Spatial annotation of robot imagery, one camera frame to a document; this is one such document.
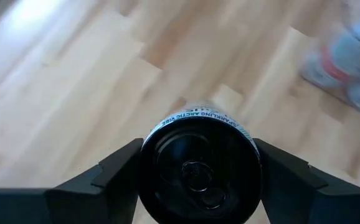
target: hardwood floor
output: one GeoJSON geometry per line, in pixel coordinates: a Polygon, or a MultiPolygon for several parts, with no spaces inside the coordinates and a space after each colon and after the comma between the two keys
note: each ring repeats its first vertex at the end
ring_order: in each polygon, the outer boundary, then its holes
{"type": "MultiPolygon", "coordinates": [[[[17,0],[0,16],[0,187],[53,187],[201,99],[360,185],[360,113],[299,76],[328,8],[17,0]]],[[[153,223],[141,205],[135,223],[153,223]]]]}

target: black can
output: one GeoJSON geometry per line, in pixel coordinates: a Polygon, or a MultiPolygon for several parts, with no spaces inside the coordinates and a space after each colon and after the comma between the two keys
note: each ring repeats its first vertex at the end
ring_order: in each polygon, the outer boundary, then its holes
{"type": "Polygon", "coordinates": [[[211,106],[162,120],[146,138],[140,162],[140,199],[160,224],[244,223],[260,201],[255,143],[211,106]]]}

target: wooden floor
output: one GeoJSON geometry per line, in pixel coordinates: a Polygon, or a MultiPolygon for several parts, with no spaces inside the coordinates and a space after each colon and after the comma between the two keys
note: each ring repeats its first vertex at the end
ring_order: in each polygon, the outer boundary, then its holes
{"type": "MultiPolygon", "coordinates": [[[[360,185],[360,113],[298,73],[329,2],[14,2],[0,11],[0,187],[53,187],[200,99],[360,185]]],[[[153,223],[142,207],[135,222],[153,223]]]]}

